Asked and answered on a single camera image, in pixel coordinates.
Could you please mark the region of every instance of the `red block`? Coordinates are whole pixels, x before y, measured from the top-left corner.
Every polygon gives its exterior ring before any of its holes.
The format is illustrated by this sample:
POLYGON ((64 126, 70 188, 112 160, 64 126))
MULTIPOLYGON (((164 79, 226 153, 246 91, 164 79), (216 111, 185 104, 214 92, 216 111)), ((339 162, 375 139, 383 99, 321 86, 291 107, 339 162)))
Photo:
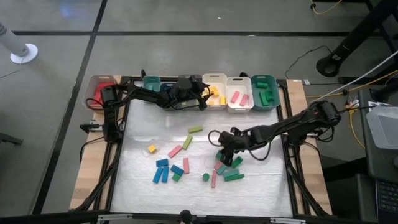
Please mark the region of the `red block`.
POLYGON ((188 158, 184 158, 184 174, 189 174, 189 160, 188 158))
POLYGON ((181 151, 182 147, 180 145, 176 146, 173 150, 169 152, 169 157, 173 158, 179 151, 181 151))
POLYGON ((244 106, 246 104, 248 98, 249 98, 249 96, 247 94, 244 94, 242 96, 242 100, 241 100, 241 103, 239 105, 244 106))
POLYGON ((231 103, 235 103, 238 99, 239 91, 235 91, 234 95, 232 96, 231 103))
POLYGON ((223 163, 221 161, 218 161, 216 165, 214 165, 214 169, 218 170, 222 165, 223 163))
POLYGON ((216 187, 216 176, 217 173, 215 170, 213 170, 213 175, 211 176, 211 187, 216 187))

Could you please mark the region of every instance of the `light green block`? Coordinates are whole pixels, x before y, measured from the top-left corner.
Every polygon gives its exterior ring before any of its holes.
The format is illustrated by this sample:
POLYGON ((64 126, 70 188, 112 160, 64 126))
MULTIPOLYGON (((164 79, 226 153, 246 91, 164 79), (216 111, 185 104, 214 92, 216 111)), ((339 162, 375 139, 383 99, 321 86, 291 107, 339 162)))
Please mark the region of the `light green block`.
POLYGON ((199 132, 199 131, 203 131, 203 126, 202 125, 195 126, 195 127, 192 127, 190 129, 188 129, 189 133, 195 133, 195 132, 199 132))
POLYGON ((193 137, 192 137, 192 135, 190 135, 190 134, 187 136, 187 138, 186 138, 184 144, 182 145, 182 148, 183 148, 183 149, 188 149, 189 144, 191 144, 192 138, 193 138, 193 137))

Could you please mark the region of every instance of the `plastic bin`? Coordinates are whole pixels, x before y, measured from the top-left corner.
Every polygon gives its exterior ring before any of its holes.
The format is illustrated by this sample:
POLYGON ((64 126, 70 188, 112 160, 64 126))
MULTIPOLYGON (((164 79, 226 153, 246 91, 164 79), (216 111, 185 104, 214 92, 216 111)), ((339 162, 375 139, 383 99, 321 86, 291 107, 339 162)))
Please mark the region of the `plastic bin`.
POLYGON ((253 93, 251 90, 251 80, 248 77, 229 77, 226 79, 226 101, 227 109, 230 113, 247 113, 254 106, 253 93), (234 93, 238 91, 239 96, 235 103, 231 102, 234 93), (248 100, 244 106, 240 105, 244 94, 248 95, 248 100))
POLYGON ((280 105, 278 84, 276 83, 275 77, 272 75, 253 75, 251 77, 251 88, 253 92, 254 110, 271 110, 280 105), (268 84, 268 88, 258 88, 257 83, 259 82, 268 84), (269 90, 272 91, 274 101, 269 101, 268 106, 263 106, 261 103, 260 92, 269 90))
MULTIPOLYGON (((81 102, 87 109, 89 109, 89 108, 86 106, 86 99, 87 98, 95 98, 95 90, 100 83, 116 84, 116 80, 114 79, 113 75, 92 75, 90 77, 90 79, 88 80, 85 97, 83 98, 83 100, 81 102)), ((89 101, 89 104, 92 108, 95 108, 95 109, 102 108, 101 105, 94 103, 92 101, 89 101)))
POLYGON ((222 110, 226 107, 226 104, 222 105, 220 104, 220 96, 226 97, 226 79, 227 76, 225 74, 204 74, 203 75, 203 82, 210 85, 210 86, 215 86, 217 87, 218 90, 218 96, 211 96, 207 100, 213 101, 213 105, 207 104, 207 108, 209 110, 222 110))
POLYGON ((145 76, 142 79, 142 86, 148 90, 159 91, 160 90, 160 77, 157 76, 145 76))

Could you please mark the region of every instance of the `black floor stripe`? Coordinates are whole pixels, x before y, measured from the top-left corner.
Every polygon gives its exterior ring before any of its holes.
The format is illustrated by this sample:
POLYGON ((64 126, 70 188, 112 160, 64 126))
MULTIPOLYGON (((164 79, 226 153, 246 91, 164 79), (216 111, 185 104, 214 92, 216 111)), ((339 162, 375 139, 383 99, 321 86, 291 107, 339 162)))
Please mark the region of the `black floor stripe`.
MULTIPOLYGON (((15 35, 34 36, 256 36, 256 37, 346 37, 349 32, 256 32, 256 31, 13 31, 15 35)), ((381 37, 375 32, 371 37, 381 37)))
POLYGON ((85 54, 83 56, 83 61, 81 62, 79 73, 76 77, 76 82, 72 89, 72 94, 71 94, 69 102, 68 102, 67 110, 66 110, 65 114, 63 115, 62 123, 61 123, 60 129, 58 130, 58 135, 55 140, 55 144, 53 145, 51 159, 50 159, 49 165, 47 167, 39 194, 37 196, 36 203, 33 208, 33 212, 32 212, 33 214, 42 213, 45 199, 47 197, 47 193, 49 192, 49 188, 51 185, 52 177, 54 175, 55 168, 57 166, 57 162, 58 162, 58 159, 61 154, 63 142, 65 140, 65 136, 67 135, 69 123, 70 123, 70 120, 71 120, 72 114, 73 114, 73 110, 75 109, 75 104, 76 104, 77 97, 78 97, 78 94, 80 91, 81 83, 83 82, 83 78, 86 73, 88 61, 90 60, 91 52, 93 51, 93 46, 94 46, 95 39, 96 39, 95 32, 98 31, 98 27, 101 24, 101 19, 102 19, 102 15, 104 14, 106 3, 107 3, 107 0, 103 0, 101 3, 101 7, 100 7, 98 15, 97 15, 95 26, 93 28, 93 33, 90 36, 90 39, 88 41, 88 45, 87 45, 85 54))

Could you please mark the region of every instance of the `blue block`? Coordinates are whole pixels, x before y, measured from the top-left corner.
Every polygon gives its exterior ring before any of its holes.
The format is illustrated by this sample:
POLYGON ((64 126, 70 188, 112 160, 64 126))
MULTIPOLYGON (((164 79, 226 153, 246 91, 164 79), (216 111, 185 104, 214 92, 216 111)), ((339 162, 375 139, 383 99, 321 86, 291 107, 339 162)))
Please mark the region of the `blue block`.
POLYGON ((169 165, 169 160, 168 159, 161 159, 156 161, 156 166, 160 167, 160 166, 168 166, 169 165))
POLYGON ((169 167, 164 167, 163 170, 162 183, 167 183, 167 178, 169 177, 169 167))
POLYGON ((158 167, 155 177, 154 177, 154 183, 156 183, 156 184, 159 183, 160 176, 162 175, 162 172, 163 172, 163 167, 158 167))
POLYGON ((176 166, 176 165, 173 165, 172 168, 171 168, 170 170, 173 171, 173 172, 175 172, 176 174, 178 174, 178 175, 180 175, 180 176, 184 173, 184 170, 181 169, 181 168, 179 168, 179 167, 176 166))

